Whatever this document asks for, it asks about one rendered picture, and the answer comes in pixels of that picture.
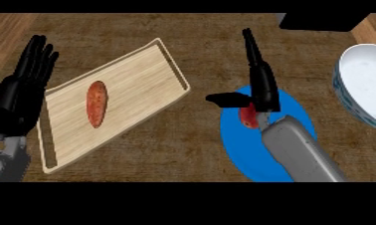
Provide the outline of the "blue round plate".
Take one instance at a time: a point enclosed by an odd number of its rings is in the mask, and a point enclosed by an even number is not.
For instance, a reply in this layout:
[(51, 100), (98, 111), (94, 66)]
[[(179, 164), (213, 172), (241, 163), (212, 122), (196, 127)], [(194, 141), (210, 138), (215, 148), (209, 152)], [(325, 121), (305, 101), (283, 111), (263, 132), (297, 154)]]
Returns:
[[(285, 115), (291, 115), (312, 138), (316, 138), (311, 118), (297, 100), (284, 90), (278, 90), (278, 99), (280, 112), (269, 115), (268, 121), (275, 122)], [(241, 124), (237, 109), (219, 111), (219, 137), (228, 159), (247, 179), (255, 182), (291, 182), (283, 166), (263, 147), (259, 130)]]

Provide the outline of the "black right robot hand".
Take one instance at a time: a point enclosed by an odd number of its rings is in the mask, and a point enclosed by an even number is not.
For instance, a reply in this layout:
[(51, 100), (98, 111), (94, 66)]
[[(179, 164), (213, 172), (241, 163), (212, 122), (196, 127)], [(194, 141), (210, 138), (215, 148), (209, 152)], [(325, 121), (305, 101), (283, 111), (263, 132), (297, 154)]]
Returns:
[(221, 108), (247, 108), (253, 106), (257, 113), (277, 113), (280, 111), (280, 101), (272, 70), (260, 58), (249, 29), (241, 30), (241, 36), (249, 67), (250, 95), (231, 92), (210, 94), (204, 99)]

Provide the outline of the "white bowl with blue pattern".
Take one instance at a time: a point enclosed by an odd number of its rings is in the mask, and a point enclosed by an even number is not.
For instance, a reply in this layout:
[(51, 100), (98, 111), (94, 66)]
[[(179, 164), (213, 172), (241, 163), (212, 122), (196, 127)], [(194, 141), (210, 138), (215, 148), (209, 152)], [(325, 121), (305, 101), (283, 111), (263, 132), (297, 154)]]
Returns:
[(331, 87), (347, 112), (376, 128), (376, 44), (356, 44), (343, 51)]

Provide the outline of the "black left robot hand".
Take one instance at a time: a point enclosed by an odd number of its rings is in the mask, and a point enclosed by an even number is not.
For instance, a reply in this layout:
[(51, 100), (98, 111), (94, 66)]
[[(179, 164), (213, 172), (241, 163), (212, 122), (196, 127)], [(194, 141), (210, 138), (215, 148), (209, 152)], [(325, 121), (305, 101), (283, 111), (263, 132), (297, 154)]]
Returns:
[(24, 136), (36, 124), (47, 83), (58, 53), (33, 35), (20, 54), (14, 72), (0, 82), (0, 135)]

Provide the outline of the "red oval sweet potato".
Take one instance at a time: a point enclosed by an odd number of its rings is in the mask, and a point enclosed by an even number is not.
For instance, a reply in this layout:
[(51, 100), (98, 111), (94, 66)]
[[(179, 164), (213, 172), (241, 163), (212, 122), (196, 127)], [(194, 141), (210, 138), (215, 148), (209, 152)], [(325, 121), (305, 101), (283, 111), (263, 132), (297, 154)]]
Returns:
[(107, 107), (107, 89), (101, 81), (94, 81), (86, 91), (86, 116), (92, 128), (101, 125)]

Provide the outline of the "pale wooden cutting board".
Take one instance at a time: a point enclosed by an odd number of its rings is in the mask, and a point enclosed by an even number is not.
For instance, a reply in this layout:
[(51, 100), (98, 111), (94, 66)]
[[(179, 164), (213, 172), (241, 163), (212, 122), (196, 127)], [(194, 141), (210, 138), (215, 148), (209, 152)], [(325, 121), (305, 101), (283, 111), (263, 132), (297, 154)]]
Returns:
[[(104, 83), (107, 107), (100, 126), (86, 117), (86, 90)], [(45, 91), (36, 122), (47, 174), (78, 161), (188, 93), (190, 86), (160, 39)]]

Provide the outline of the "red pear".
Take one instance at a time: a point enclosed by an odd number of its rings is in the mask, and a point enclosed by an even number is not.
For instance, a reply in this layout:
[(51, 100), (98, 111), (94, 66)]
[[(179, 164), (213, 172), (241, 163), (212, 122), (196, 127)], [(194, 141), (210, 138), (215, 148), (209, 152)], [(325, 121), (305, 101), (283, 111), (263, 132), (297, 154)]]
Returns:
[(238, 120), (241, 125), (247, 128), (257, 128), (256, 111), (253, 104), (249, 104), (246, 108), (238, 109)]

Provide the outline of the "black appliance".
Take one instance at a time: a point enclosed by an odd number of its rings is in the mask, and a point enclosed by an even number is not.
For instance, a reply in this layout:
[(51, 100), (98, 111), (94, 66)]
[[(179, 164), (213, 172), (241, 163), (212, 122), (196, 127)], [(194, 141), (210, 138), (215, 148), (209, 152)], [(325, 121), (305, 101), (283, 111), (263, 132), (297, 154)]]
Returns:
[(367, 13), (285, 13), (278, 18), (278, 28), (285, 30), (347, 32), (367, 16)]

